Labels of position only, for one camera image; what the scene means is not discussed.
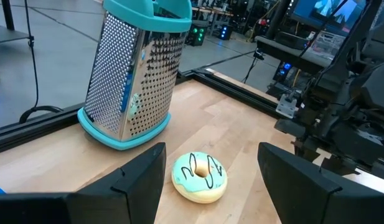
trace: blue light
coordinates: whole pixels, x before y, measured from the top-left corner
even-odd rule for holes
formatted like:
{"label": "blue light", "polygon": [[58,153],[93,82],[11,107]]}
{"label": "blue light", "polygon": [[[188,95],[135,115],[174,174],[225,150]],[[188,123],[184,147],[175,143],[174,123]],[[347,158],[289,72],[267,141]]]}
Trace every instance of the blue light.
{"label": "blue light", "polygon": [[289,63],[285,63],[285,64],[284,64],[284,68],[285,68],[286,70],[289,70],[289,69],[291,68],[291,65],[290,65]]}

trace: chocolate drizzle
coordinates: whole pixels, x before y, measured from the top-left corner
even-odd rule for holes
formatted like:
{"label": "chocolate drizzle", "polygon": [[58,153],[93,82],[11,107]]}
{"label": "chocolate drizzle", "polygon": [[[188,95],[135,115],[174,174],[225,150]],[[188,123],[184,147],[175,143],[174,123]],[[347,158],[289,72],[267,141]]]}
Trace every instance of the chocolate drizzle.
{"label": "chocolate drizzle", "polygon": [[[185,170],[189,171],[189,174],[194,177],[194,172],[192,171],[192,159],[194,160],[194,169],[196,170],[196,167],[197,167],[197,162],[196,162],[196,157],[194,156],[193,153],[190,153],[190,157],[189,157],[189,168],[188,167],[181,167],[181,171],[182,173],[184,174],[184,177],[185,177],[185,180],[187,180],[187,177],[186,177],[186,174],[185,174]],[[209,189],[212,189],[212,187],[214,186],[214,178],[212,177],[212,173],[211,173],[211,169],[210,169],[210,159],[211,161],[214,163],[215,165],[215,168],[217,169],[218,173],[219,173],[219,176],[222,176],[222,166],[218,166],[217,163],[214,161],[213,157],[207,155],[207,162],[208,162],[208,173],[211,177],[211,184],[208,182],[207,178],[205,177],[205,182],[207,183],[207,187]]]}

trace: teal grater handle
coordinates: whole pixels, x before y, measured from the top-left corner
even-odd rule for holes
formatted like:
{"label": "teal grater handle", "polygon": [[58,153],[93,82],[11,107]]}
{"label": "teal grater handle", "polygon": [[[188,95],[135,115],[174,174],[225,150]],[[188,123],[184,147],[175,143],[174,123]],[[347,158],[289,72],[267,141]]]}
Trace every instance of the teal grater handle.
{"label": "teal grater handle", "polygon": [[[190,0],[105,0],[103,7],[112,15],[137,28],[153,32],[180,33],[192,25]],[[155,16],[165,9],[179,19]]]}

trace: mint green frosting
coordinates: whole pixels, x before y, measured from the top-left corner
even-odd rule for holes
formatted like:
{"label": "mint green frosting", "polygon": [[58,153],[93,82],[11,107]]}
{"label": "mint green frosting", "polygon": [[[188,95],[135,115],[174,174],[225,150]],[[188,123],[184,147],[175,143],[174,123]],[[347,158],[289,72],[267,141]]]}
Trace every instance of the mint green frosting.
{"label": "mint green frosting", "polygon": [[[199,177],[194,173],[195,162],[194,155],[197,162],[205,161],[209,163],[211,167],[211,175],[206,178]],[[172,168],[172,175],[176,184],[183,185],[188,192],[199,192],[203,190],[212,190],[219,188],[224,182],[226,177],[226,171],[222,167],[221,163],[216,159],[210,157],[206,153],[202,152],[190,152],[180,156]]]}

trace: cheese grater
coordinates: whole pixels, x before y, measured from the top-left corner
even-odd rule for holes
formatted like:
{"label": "cheese grater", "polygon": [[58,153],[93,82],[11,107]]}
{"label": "cheese grater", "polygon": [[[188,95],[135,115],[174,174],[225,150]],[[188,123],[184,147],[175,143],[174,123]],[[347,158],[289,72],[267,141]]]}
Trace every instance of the cheese grater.
{"label": "cheese grater", "polygon": [[105,0],[82,127],[109,147],[125,150],[156,135],[168,113],[186,32],[189,0]]}

